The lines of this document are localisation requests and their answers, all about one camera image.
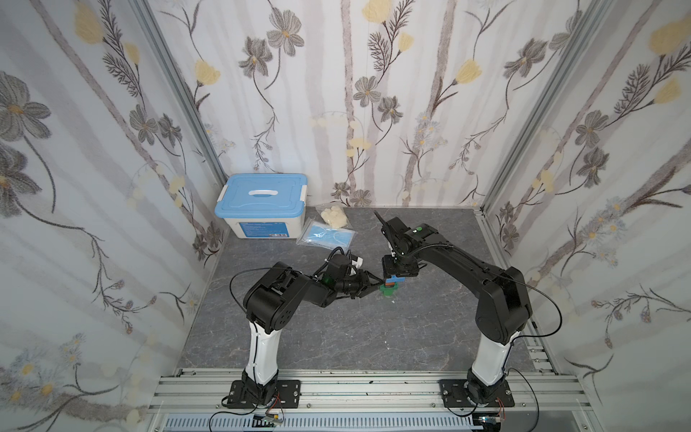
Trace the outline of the green lego brick assembly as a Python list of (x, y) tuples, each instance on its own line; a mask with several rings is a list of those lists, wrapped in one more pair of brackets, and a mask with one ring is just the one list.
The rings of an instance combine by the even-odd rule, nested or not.
[(398, 291), (398, 289), (399, 289), (399, 286), (397, 284), (390, 284), (390, 285), (383, 284), (379, 288), (381, 295), (383, 297), (386, 297), (386, 298), (392, 297), (394, 295), (394, 293), (396, 293)]

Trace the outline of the blue long lego brick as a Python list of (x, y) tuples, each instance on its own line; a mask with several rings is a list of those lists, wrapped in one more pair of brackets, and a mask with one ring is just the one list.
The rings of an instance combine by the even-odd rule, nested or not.
[(394, 285), (394, 284), (399, 284), (399, 283), (404, 282), (405, 277), (393, 275), (393, 276), (389, 277), (388, 280), (391, 280), (393, 282), (393, 285)]

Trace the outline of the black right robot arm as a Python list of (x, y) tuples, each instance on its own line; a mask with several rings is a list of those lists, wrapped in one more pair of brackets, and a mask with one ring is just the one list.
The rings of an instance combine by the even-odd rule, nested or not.
[(387, 281), (417, 277), (424, 264), (450, 275), (477, 299), (475, 324), (482, 335), (465, 391), (475, 406), (496, 399), (506, 382), (506, 364), (515, 341), (533, 316), (529, 285), (515, 267), (503, 269), (478, 259), (455, 246), (428, 224), (410, 228), (400, 218), (381, 223), (390, 254), (383, 257)]

